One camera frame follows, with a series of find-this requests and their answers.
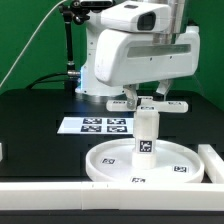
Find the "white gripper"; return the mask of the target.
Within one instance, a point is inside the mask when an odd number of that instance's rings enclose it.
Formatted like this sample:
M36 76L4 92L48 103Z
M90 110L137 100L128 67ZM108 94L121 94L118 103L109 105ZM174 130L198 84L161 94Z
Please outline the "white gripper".
M123 2L101 14L105 30L97 42L94 73L108 86L123 86L135 110L138 83L159 81L167 95L173 78L195 73L199 28L188 26L184 2Z

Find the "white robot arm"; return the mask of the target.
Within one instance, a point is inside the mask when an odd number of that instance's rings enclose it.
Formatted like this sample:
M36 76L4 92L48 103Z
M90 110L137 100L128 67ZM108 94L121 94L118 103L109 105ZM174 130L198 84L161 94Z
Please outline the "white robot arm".
M90 12L87 59L78 93L92 98L126 96L137 107L139 84L157 81L166 94L172 80L195 73L199 28L186 22L188 0L82 0L107 3Z

